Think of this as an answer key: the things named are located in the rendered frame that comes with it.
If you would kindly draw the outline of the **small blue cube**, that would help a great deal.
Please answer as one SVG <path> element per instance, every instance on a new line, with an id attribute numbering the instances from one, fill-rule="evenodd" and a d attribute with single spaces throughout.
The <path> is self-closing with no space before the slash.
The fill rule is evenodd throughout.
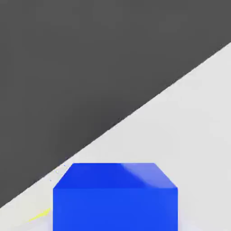
<path id="1" fill-rule="evenodd" d="M 178 231 L 178 189 L 154 163 L 74 163 L 53 189 L 53 231 Z"/>

